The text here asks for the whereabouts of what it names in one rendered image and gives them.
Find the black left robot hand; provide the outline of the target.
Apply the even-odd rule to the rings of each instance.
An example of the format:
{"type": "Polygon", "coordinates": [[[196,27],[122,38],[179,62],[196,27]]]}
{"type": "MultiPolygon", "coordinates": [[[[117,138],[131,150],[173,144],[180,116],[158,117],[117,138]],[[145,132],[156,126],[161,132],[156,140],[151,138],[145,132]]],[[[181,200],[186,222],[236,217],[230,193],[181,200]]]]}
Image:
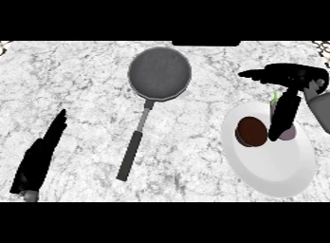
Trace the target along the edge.
{"type": "Polygon", "coordinates": [[[49,171],[53,152],[68,127],[66,120],[66,110],[62,110],[47,128],[44,137],[35,140],[27,150],[13,177],[12,194],[40,190],[49,171]]]}

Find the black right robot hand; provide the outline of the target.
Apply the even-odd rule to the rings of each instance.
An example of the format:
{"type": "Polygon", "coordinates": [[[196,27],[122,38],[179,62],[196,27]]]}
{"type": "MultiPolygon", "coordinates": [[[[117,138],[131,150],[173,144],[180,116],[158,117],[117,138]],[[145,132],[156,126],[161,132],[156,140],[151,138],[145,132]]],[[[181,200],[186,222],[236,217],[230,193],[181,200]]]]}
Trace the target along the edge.
{"type": "Polygon", "coordinates": [[[276,141],[294,123],[301,104],[298,92],[304,92],[310,87],[310,82],[314,82],[316,94],[322,94],[329,85],[329,73],[320,67],[279,63],[267,65],[264,69],[245,70],[238,75],[263,84],[277,84],[288,89],[277,101],[269,128],[269,138],[276,141]]]}

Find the brown cupcake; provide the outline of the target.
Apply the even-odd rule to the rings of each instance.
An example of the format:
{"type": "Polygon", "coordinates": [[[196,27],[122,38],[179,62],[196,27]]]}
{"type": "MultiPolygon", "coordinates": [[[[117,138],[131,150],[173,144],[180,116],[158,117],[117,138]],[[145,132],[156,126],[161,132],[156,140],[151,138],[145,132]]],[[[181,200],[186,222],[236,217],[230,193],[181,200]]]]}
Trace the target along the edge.
{"type": "Polygon", "coordinates": [[[255,117],[243,117],[238,122],[235,136],[245,147],[260,147],[267,142],[267,127],[255,117]]]}

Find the dark grey frying pan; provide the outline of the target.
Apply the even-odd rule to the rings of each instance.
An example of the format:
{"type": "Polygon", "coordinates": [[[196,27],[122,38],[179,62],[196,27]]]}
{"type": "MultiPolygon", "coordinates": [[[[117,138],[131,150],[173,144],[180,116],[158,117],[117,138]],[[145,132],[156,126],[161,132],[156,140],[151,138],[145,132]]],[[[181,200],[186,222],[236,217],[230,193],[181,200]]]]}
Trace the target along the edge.
{"type": "Polygon", "coordinates": [[[117,175],[117,179],[121,181],[127,181],[128,178],[153,104],[168,102],[184,92],[192,79],[192,66],[187,58],[176,49],[153,47],[134,57],[127,77],[134,92],[146,99],[146,102],[117,175]]]}

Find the white plate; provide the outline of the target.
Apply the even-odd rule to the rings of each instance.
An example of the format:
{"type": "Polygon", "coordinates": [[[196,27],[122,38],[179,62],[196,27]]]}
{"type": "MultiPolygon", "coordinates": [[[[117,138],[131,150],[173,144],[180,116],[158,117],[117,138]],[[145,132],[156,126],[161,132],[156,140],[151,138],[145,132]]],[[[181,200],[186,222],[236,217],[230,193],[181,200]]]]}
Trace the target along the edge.
{"type": "Polygon", "coordinates": [[[316,176],[316,152],[305,131],[294,123],[292,140],[267,141],[260,147],[246,147],[235,136],[242,118],[255,117],[270,125],[270,104],[249,102],[229,112],[221,129],[221,144],[227,162],[243,182],[263,194],[292,197],[308,188],[316,176]]]}

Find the purple item with green stem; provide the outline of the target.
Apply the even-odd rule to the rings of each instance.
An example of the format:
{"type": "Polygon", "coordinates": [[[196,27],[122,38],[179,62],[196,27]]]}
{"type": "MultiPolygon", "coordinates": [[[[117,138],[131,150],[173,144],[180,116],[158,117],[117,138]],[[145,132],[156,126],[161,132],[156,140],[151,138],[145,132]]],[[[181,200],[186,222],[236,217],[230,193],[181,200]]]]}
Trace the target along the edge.
{"type": "Polygon", "coordinates": [[[282,97],[270,102],[270,128],[269,137],[271,141],[292,140],[297,135],[294,118],[301,98],[285,92],[282,97]]]}

